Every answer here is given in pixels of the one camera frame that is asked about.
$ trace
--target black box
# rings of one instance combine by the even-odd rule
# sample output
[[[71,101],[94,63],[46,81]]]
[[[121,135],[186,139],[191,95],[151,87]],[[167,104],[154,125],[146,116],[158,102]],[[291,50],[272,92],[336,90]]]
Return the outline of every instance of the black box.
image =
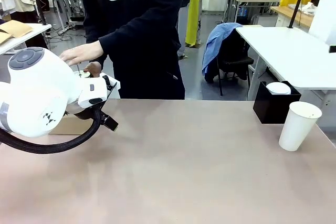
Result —
[[[283,83],[290,87],[291,94],[271,94],[266,82],[260,83],[253,110],[261,123],[284,124],[289,105],[300,100],[301,94],[288,81]]]

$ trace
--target yellow pants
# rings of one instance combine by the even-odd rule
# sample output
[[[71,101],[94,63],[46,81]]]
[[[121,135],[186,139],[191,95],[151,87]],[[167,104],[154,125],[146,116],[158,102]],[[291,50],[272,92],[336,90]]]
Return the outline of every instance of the yellow pants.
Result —
[[[190,0],[187,35],[185,38],[185,42],[192,47],[196,45],[199,11],[200,11],[200,0]]]

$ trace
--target chair leg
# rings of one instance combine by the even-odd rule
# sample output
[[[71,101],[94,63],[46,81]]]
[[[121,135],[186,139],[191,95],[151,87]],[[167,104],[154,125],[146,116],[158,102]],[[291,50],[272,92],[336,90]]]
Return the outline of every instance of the chair leg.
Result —
[[[250,71],[247,66],[247,82],[248,82],[248,89],[250,89],[251,81],[250,81]]]
[[[218,57],[216,57],[216,59],[217,59],[217,68],[218,68],[218,83],[219,83],[219,90],[220,90],[220,96],[222,97],[223,96],[223,91],[222,91],[222,81],[221,81],[221,79],[220,79],[220,75],[221,75],[221,71],[220,71],[220,69],[219,69],[219,62],[218,62]]]

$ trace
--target black pants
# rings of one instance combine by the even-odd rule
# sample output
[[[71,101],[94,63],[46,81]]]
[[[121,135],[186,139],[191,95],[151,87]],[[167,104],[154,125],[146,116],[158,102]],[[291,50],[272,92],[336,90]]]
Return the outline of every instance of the black pants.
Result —
[[[37,23],[37,13],[32,12],[14,12],[11,14],[11,19],[20,21],[22,23]],[[36,35],[35,37],[26,41],[27,47],[43,47],[47,48],[47,44],[43,39],[42,34]]]
[[[185,89],[177,55],[163,69],[153,65],[135,67],[113,63],[114,77],[120,81],[122,99],[184,100]]]

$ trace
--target black hose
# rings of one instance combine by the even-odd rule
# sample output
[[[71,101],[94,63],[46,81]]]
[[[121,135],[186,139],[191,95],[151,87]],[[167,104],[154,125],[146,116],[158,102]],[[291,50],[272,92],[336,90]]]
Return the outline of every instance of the black hose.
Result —
[[[35,154],[54,154],[68,151],[72,148],[77,147],[78,145],[86,142],[90,139],[99,129],[100,127],[100,110],[96,109],[93,111],[93,123],[91,127],[81,136],[65,143],[61,144],[50,144],[50,145],[42,145],[42,144],[34,144],[31,142],[23,141],[15,136],[10,135],[4,130],[0,129],[0,142],[18,149],[24,152],[30,152]]]

